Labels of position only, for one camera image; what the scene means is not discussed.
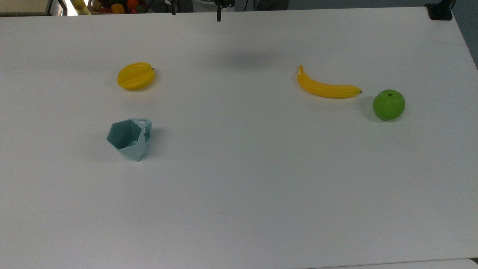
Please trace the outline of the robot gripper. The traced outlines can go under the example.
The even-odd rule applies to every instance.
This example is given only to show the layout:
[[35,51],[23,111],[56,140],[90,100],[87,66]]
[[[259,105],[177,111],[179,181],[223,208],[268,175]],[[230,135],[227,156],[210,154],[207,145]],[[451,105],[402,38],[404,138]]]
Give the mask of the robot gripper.
[[[221,21],[222,8],[235,7],[235,0],[193,0],[193,5],[199,6],[216,6],[217,7],[217,22]],[[176,15],[176,1],[171,0],[172,15]]]

